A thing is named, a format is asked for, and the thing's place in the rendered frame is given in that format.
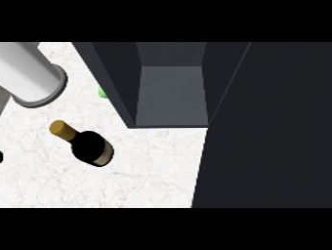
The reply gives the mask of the dark wine bottle gold cap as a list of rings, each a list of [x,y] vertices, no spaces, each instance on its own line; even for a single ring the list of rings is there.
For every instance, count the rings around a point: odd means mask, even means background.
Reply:
[[[63,120],[55,120],[50,132],[72,144],[75,156],[88,164],[104,167],[114,156],[114,148],[94,131],[79,132]]]

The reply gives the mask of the dark grey open cabinet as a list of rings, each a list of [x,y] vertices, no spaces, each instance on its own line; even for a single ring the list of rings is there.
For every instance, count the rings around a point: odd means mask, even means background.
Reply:
[[[247,42],[78,42],[78,52],[131,128],[206,128]]]

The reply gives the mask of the white cylinder grey rim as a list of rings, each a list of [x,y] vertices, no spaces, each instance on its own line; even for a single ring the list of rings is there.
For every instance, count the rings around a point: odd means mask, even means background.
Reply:
[[[0,42],[0,86],[22,106],[51,104],[67,82],[64,68],[50,61],[35,42]]]

